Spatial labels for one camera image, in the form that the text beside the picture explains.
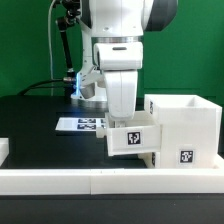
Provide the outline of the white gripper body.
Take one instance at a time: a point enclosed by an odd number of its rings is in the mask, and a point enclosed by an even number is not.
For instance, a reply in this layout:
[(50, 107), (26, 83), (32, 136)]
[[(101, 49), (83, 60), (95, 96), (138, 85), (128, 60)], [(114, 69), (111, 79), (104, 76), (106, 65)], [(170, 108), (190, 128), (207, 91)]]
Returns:
[(114, 121), (131, 120), (135, 112), (138, 72), (105, 71), (109, 114)]

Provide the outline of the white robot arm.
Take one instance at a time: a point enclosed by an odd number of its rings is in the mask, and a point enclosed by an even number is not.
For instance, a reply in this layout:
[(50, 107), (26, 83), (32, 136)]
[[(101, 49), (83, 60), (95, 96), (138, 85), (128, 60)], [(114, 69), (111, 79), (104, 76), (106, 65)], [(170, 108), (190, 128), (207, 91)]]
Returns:
[(78, 93), (108, 105), (116, 122), (134, 116), (142, 36), (161, 31), (174, 19), (178, 0), (79, 0), (83, 65)]

